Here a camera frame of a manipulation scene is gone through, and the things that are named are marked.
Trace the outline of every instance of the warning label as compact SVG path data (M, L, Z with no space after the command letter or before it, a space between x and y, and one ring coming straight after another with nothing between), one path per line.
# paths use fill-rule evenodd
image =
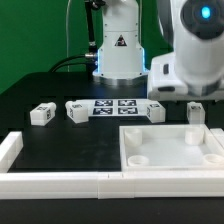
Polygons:
M122 35L120 35L119 39L117 40L116 44L115 44L116 47L127 47L127 44L124 40L124 37Z

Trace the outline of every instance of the white cube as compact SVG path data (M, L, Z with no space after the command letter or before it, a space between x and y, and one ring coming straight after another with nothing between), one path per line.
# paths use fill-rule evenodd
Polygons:
M147 117L152 123L166 121L166 109L157 101L151 101L147 105Z
M89 121L88 108L86 106L68 101L65 104L65 107L67 109L68 117L70 117L76 124Z
M187 118L189 124L204 124L205 110L201 103L190 102L187 104Z
M30 112L31 125L45 126L55 117L55 103L41 103Z

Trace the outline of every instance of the white plastic tray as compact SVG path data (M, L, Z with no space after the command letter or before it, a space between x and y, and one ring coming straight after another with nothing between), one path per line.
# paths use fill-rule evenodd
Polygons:
M122 171L224 169L224 163L218 166L217 164L208 166L205 163L206 155L213 154L217 158L224 156L223 147L209 129L205 125L200 125L200 129L204 130L202 144L189 145L185 142L186 131L189 128L199 127L196 125L120 127ZM142 143L132 146L125 138L125 131L133 133L140 131ZM133 144L139 141L134 138L133 134L131 136ZM136 164L131 163L134 158L138 160L134 161Z

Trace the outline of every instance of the black cable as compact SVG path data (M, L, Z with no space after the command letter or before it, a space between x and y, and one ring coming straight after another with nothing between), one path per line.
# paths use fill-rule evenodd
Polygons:
M67 61L71 61L71 60L79 59L79 58L85 58L85 55L77 55L77 56L71 56L71 57L65 58L65 59L57 62L54 66L52 66L48 72L53 72L54 69L56 69L58 66L60 66L61 64L65 63Z
M63 64L63 65L59 65L58 67L56 67L54 70L52 70L52 72L56 72L59 68L62 67L66 67L66 66L71 66L71 65L93 65L95 64L94 62L77 62L77 63L67 63L67 64Z
M89 51L96 53L97 46L96 46L95 36L94 36L91 3L89 1L85 1L85 9L86 9L86 19L87 19L87 28L88 28L88 37L89 37Z

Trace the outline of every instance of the blue light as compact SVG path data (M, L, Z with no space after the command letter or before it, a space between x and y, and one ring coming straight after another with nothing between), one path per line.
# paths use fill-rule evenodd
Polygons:
M100 72L100 51L97 52L97 72Z
M201 9L201 14L204 19L209 19L211 17L211 9L208 6L204 6Z
M145 49L142 50L142 57L143 57L143 71L146 72L147 68L145 67Z

